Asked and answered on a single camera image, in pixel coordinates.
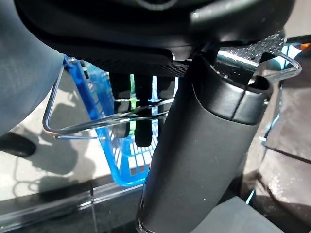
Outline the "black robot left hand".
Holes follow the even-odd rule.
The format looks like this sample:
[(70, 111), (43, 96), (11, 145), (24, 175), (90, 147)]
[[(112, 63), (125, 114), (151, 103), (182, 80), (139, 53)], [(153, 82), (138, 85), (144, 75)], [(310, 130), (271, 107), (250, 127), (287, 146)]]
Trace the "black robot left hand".
[(272, 82), (301, 66), (255, 75), (281, 55), (293, 0), (17, 0), (26, 27), (53, 49), (115, 78), (126, 101), (129, 76), (138, 103), (110, 116), (50, 129), (56, 137), (165, 119), (137, 214), (140, 233), (189, 233), (204, 221), (236, 175), (273, 93)]

